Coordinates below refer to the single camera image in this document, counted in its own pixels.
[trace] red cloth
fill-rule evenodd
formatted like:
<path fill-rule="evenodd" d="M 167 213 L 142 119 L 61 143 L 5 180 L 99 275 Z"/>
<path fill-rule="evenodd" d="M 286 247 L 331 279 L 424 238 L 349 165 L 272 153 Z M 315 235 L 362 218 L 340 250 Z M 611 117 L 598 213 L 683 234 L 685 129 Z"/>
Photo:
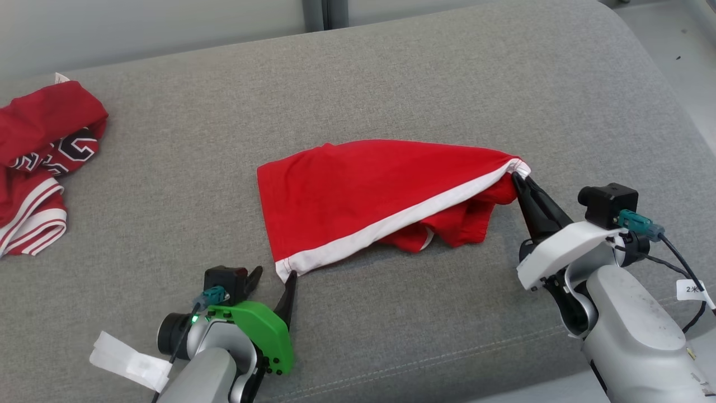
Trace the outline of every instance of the red cloth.
<path fill-rule="evenodd" d="M 287 279 L 383 242 L 418 252 L 440 235 L 482 242 L 495 204 L 516 198 L 518 157 L 411 141 L 326 144 L 258 168 L 276 271 Z"/>
<path fill-rule="evenodd" d="M 63 188 L 53 175 L 90 159 L 106 122 L 102 104 L 76 81 L 0 109 L 0 257 L 35 255 L 64 234 Z"/>

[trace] folded red fabric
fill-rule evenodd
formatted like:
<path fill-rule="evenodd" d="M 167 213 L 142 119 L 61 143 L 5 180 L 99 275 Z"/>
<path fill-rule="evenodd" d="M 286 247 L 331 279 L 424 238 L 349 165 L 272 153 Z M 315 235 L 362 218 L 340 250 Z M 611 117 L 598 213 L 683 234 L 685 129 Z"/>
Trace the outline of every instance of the folded red fabric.
<path fill-rule="evenodd" d="M 487 148 L 365 140 L 326 144 L 257 171 L 276 272 L 284 281 L 373 242 L 419 252 L 438 234 L 482 242 L 496 204 L 516 198 L 519 157 Z"/>
<path fill-rule="evenodd" d="M 64 234 L 67 210 L 53 176 L 98 150 L 107 111 L 76 81 L 0 109 L 0 256 L 35 255 Z"/>

